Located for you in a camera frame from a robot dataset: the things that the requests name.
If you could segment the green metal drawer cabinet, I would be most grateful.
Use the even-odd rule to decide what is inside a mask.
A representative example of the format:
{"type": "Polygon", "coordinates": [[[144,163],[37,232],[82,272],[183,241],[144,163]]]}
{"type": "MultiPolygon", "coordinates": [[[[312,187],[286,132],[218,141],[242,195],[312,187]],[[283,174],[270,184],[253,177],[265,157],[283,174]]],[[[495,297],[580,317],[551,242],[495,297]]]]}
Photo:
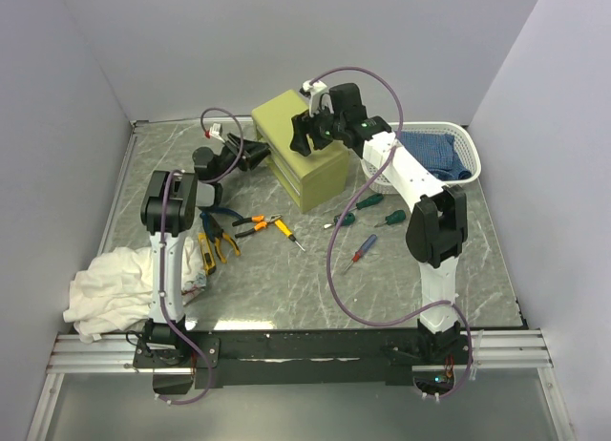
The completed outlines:
{"type": "Polygon", "coordinates": [[[307,114],[306,102],[293,90],[251,112],[256,139],[269,147],[272,173],[303,213],[342,193],[348,179],[348,149],[340,142],[316,150],[308,136],[295,136],[297,117],[307,114]]]}

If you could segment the red blue screwdriver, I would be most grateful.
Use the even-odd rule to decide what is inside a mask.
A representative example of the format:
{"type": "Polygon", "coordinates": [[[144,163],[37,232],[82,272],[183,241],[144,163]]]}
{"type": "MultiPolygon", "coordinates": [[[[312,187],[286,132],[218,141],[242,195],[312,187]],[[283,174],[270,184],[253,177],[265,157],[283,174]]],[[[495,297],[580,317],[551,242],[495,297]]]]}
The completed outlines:
{"type": "Polygon", "coordinates": [[[355,263],[361,260],[369,252],[369,250],[374,246],[376,241],[377,241],[377,236],[375,234],[371,234],[370,236],[368,236],[368,238],[355,251],[349,263],[343,269],[342,273],[345,274],[346,272],[348,272],[355,263]]]}

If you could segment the green stubby screwdriver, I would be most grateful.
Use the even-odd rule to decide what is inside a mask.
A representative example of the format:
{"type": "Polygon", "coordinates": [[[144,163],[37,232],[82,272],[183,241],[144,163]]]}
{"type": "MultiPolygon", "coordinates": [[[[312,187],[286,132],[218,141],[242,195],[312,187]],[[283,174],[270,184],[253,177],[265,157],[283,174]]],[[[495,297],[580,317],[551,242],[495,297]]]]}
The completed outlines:
{"type": "Polygon", "coordinates": [[[330,229],[332,227],[335,227],[337,224],[340,224],[341,226],[350,226],[355,223],[355,221],[356,218],[352,212],[348,212],[344,216],[338,214],[333,218],[333,222],[326,223],[323,228],[330,229]]]}

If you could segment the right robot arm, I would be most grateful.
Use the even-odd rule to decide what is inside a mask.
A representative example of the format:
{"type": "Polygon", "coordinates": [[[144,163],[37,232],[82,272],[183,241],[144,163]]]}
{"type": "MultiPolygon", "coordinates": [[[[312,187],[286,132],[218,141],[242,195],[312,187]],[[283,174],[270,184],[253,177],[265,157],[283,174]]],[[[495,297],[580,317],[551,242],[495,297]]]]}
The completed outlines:
{"type": "Polygon", "coordinates": [[[457,264],[468,237],[465,193],[423,167],[385,119],[368,115],[356,84],[328,87],[307,81],[300,92],[308,108],[291,119],[291,150],[307,157],[338,140],[384,175],[407,204],[411,218],[406,245],[419,264],[424,309],[416,343],[405,352],[432,364],[441,362],[457,345],[460,332],[453,305],[457,264]]]}

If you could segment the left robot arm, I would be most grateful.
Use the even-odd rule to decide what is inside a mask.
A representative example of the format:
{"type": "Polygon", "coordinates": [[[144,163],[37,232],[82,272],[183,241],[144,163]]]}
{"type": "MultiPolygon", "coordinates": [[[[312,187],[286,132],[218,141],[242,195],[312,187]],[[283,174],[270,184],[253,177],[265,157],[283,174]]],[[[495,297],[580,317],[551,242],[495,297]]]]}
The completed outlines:
{"type": "Polygon", "coordinates": [[[156,345],[157,357],[170,367],[183,364],[196,353],[187,338],[182,300],[182,251],[196,213],[200,212],[206,238],[214,243],[214,249],[203,256],[206,274],[214,270],[216,258],[224,258],[223,241],[229,242],[235,253],[241,252],[235,239],[216,222],[216,213],[233,217],[236,226],[253,223],[260,230],[268,224],[263,216],[246,218],[221,207],[220,178],[236,169],[247,172],[257,167],[270,155],[269,145],[233,134],[221,141],[217,154],[207,146],[193,152],[193,173],[156,170],[140,207],[140,220],[151,243],[154,279],[149,318],[137,346],[146,349],[156,345]]]}

